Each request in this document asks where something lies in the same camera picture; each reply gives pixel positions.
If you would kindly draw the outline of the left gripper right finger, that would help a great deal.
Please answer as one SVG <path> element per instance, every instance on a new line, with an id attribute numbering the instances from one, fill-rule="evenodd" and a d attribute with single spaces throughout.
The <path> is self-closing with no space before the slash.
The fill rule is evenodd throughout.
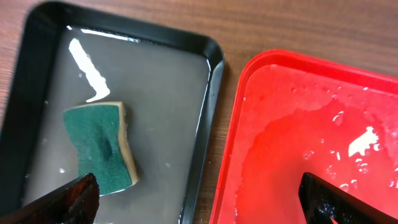
<path id="1" fill-rule="evenodd" d="M 397 223 L 396 218 L 309 172 L 302 176 L 298 196 L 308 224 Z"/>

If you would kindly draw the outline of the green yellow sponge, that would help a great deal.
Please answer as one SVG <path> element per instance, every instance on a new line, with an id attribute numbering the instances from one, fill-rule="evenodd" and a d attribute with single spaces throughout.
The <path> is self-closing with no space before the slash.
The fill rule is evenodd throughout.
<path id="1" fill-rule="evenodd" d="M 63 112 L 63 123 L 78 156 L 78 174 L 92 173 L 101 196 L 126 190 L 139 181 L 127 139 L 121 101 L 91 103 Z"/>

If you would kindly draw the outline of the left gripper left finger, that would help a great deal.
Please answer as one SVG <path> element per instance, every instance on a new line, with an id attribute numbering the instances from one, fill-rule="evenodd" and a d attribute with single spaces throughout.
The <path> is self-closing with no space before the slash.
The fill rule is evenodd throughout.
<path id="1" fill-rule="evenodd" d="M 88 173 L 1 217 L 1 224 L 93 224 L 99 199 L 96 177 Z"/>

